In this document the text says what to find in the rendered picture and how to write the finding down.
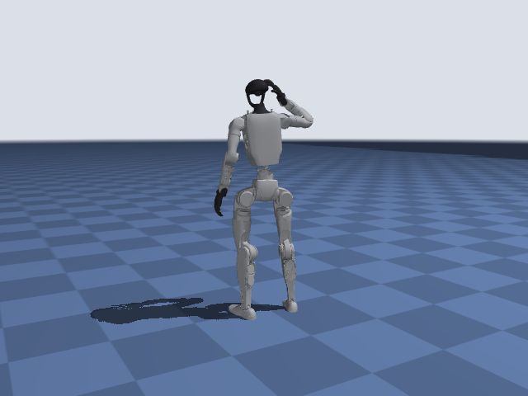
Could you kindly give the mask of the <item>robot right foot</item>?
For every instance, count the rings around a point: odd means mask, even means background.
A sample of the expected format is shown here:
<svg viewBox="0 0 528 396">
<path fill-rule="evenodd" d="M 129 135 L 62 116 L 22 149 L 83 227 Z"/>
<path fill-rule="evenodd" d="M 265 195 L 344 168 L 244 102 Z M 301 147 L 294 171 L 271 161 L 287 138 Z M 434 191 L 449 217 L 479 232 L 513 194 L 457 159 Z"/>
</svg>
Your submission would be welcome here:
<svg viewBox="0 0 528 396">
<path fill-rule="evenodd" d="M 288 312 L 294 313 L 298 311 L 298 305 L 296 302 L 293 302 L 293 300 L 290 300 L 291 302 L 288 302 L 287 299 L 282 301 L 282 304 L 286 307 Z"/>
</svg>

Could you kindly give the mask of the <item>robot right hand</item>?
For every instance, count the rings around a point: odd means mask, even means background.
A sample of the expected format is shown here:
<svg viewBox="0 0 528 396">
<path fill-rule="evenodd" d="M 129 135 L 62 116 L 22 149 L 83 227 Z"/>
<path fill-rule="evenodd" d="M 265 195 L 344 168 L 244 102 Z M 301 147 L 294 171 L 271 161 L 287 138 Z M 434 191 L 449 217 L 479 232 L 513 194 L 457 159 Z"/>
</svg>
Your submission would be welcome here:
<svg viewBox="0 0 528 396">
<path fill-rule="evenodd" d="M 282 91 L 278 88 L 277 85 L 275 85 L 270 79 L 265 79 L 264 82 L 266 82 L 267 86 L 271 86 L 274 90 L 271 90 L 271 92 L 276 93 L 277 100 L 281 103 L 282 106 L 285 106 L 287 104 L 287 100 L 285 99 L 285 94 L 282 93 Z"/>
</svg>

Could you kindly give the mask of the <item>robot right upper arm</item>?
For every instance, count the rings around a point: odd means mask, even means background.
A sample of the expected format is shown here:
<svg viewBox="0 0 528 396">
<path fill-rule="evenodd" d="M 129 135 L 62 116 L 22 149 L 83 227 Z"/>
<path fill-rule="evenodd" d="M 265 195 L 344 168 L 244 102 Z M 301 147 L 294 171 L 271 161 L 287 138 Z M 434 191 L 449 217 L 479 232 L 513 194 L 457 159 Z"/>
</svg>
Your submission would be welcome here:
<svg viewBox="0 0 528 396">
<path fill-rule="evenodd" d="M 288 127 L 302 127 L 309 128 L 314 121 L 309 122 L 304 117 L 297 115 L 287 115 L 285 113 L 278 114 L 280 117 L 281 128 L 287 129 Z"/>
</svg>

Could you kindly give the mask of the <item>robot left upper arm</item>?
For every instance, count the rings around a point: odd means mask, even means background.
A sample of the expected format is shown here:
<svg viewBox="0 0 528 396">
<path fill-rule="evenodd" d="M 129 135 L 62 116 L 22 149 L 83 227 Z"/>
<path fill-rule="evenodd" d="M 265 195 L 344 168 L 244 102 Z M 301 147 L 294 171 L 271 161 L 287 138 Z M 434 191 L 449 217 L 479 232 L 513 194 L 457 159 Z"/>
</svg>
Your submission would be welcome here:
<svg viewBox="0 0 528 396">
<path fill-rule="evenodd" d="M 232 120 L 229 124 L 229 134 L 228 134 L 228 151 L 226 156 L 226 163 L 235 164 L 238 161 L 237 148 L 240 140 L 240 131 L 245 128 L 246 125 L 246 116 L 237 117 Z"/>
</svg>

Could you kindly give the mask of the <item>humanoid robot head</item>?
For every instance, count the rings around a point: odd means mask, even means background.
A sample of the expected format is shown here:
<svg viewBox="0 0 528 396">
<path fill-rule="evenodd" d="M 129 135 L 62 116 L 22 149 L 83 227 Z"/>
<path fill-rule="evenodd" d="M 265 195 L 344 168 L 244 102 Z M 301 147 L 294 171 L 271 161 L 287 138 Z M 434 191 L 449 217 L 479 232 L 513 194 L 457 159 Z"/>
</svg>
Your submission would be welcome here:
<svg viewBox="0 0 528 396">
<path fill-rule="evenodd" d="M 254 112 L 253 114 L 266 114 L 266 113 L 270 113 L 264 106 L 264 97 L 265 97 L 265 93 L 266 91 L 268 91 L 268 86 L 266 84 L 266 82 L 264 82 L 263 80 L 261 79 L 255 79 L 255 80 L 252 80 L 247 86 L 246 86 L 246 89 L 245 89 L 245 92 L 247 94 L 247 100 L 250 104 L 251 107 L 254 108 Z M 250 96 L 251 94 L 255 94 L 257 97 L 259 97 L 260 95 L 262 95 L 262 99 L 261 99 L 261 102 L 260 104 L 253 104 L 250 100 Z"/>
</svg>

